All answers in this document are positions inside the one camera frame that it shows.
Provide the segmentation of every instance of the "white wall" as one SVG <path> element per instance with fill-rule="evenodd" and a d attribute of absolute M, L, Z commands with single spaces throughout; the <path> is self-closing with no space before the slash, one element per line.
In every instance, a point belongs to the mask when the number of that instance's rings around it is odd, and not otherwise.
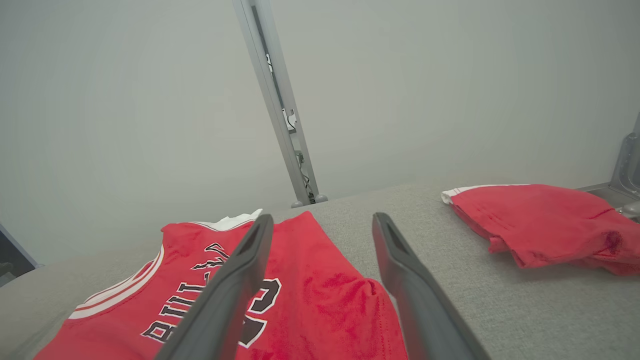
<path fill-rule="evenodd" d="M 37 261 L 293 201 L 230 0 L 0 3 L 0 223 Z"/>
<path fill-rule="evenodd" d="M 330 199 L 416 178 L 604 183 L 640 111 L 635 0 L 271 2 Z"/>

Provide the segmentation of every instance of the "red garment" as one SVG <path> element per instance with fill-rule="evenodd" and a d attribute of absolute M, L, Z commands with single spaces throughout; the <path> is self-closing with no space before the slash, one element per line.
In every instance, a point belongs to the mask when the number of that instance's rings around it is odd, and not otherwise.
<path fill-rule="evenodd" d="M 152 359 L 251 224 L 165 226 L 156 260 L 80 305 L 36 359 Z M 387 292 L 309 212 L 274 226 L 263 285 L 236 359 L 406 359 Z"/>
<path fill-rule="evenodd" d="M 572 263 L 640 274 L 640 225 L 603 199 L 548 185 L 487 186 L 451 196 L 456 214 L 490 241 L 510 250 L 521 268 Z"/>

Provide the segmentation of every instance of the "basketball jersey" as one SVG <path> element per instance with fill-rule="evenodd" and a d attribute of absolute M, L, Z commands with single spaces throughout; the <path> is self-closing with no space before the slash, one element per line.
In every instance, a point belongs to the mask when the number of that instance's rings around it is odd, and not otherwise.
<path fill-rule="evenodd" d="M 165 226 L 157 257 L 78 306 L 36 359 L 152 359 L 258 213 Z M 320 358 L 402 360 L 406 352 L 387 292 L 305 212 L 274 225 L 236 359 Z"/>

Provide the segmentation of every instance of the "gray tablecloth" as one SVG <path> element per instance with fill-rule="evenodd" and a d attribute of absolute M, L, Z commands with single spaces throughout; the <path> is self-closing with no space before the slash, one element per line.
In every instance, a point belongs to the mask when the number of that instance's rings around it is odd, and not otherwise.
<path fill-rule="evenodd" d="M 519 269 L 509 254 L 488 253 L 442 203 L 442 190 L 410 184 L 273 217 L 311 211 L 344 256 L 380 280 L 371 216 L 388 213 L 493 359 L 640 359 L 640 277 Z M 48 265 L 0 288 L 0 358 L 33 357 L 76 305 L 137 271 L 160 241 Z"/>

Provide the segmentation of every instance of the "gray fabric surface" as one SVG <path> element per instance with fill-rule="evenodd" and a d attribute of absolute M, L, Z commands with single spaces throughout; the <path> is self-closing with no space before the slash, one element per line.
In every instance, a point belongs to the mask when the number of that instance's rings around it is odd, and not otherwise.
<path fill-rule="evenodd" d="M 344 256 L 379 280 L 371 216 L 388 213 L 493 359 L 640 359 L 640 277 L 570 265 L 519 269 L 509 254 L 488 253 L 441 190 L 398 186 L 273 217 L 310 210 Z M 159 243 L 45 266 L 0 288 L 0 358 L 32 357 L 77 304 L 137 271 Z"/>

